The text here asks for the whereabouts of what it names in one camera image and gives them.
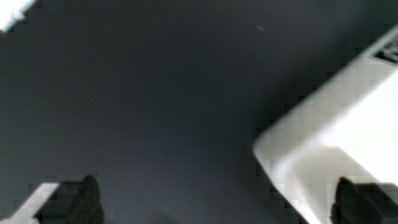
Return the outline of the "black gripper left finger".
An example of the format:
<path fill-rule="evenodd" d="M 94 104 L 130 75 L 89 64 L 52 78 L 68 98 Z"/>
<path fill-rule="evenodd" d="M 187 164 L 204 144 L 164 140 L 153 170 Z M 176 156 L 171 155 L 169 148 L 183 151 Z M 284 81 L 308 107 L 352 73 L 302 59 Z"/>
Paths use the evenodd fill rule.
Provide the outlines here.
<path fill-rule="evenodd" d="M 39 224 L 105 224 L 100 184 L 93 175 L 61 183 L 36 219 Z"/>

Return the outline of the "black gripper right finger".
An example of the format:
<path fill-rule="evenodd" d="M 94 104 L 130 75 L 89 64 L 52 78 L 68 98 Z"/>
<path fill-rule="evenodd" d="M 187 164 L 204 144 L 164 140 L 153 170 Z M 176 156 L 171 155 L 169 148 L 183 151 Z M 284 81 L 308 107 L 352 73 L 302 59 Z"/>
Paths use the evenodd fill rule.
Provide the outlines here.
<path fill-rule="evenodd" d="M 331 222 L 398 224 L 398 186 L 393 183 L 354 183 L 339 178 Z"/>

